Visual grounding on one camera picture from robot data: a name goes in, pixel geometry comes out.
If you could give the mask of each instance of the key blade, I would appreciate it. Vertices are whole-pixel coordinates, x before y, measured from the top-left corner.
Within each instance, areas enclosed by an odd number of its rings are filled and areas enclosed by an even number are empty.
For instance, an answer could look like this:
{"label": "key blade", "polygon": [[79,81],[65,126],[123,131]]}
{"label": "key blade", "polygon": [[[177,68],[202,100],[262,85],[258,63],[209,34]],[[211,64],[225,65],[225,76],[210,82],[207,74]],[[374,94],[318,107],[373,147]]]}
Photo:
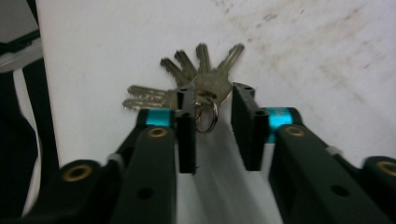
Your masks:
{"label": "key blade", "polygon": [[166,91],[136,85],[130,86],[128,92],[135,98],[150,100],[152,102],[161,102],[166,96]]}
{"label": "key blade", "polygon": [[239,55],[244,50],[244,46],[242,44],[237,44],[230,49],[228,56],[219,64],[218,71],[220,73],[228,74],[233,64],[238,59]]}
{"label": "key blade", "polygon": [[181,70],[168,58],[164,58],[161,60],[161,66],[165,68],[165,70],[170,73],[178,87],[184,86],[189,83],[186,77],[184,77]]}
{"label": "key blade", "polygon": [[163,108],[163,104],[161,103],[154,103],[154,102],[137,100],[137,99],[126,99],[122,102],[122,106],[125,109],[132,109],[132,110]]}
{"label": "key blade", "polygon": [[175,58],[180,62],[181,67],[182,67],[182,73],[184,73],[185,77],[189,82],[191,82],[196,73],[197,70],[195,69],[194,65],[190,61],[189,57],[187,56],[186,52],[183,50],[179,50],[175,54]]}
{"label": "key blade", "polygon": [[198,73],[209,73],[212,70],[209,60],[209,52],[206,44],[198,45],[196,49],[197,58],[199,59]]}

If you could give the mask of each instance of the white table surface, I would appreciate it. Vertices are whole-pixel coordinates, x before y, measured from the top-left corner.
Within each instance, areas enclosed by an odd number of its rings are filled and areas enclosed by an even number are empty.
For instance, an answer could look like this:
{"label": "white table surface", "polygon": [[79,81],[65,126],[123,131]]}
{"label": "white table surface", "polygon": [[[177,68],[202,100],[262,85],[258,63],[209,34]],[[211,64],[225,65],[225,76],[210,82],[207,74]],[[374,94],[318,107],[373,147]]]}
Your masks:
{"label": "white table surface", "polygon": [[[173,89],[160,59],[209,47],[212,64],[245,51],[230,80],[260,106],[293,106],[329,145],[361,165],[396,157],[396,2],[37,0],[61,164],[104,163],[134,127],[129,85]],[[197,136],[198,174],[178,175],[178,223],[281,223],[266,175],[248,173],[233,140],[231,99]]]}

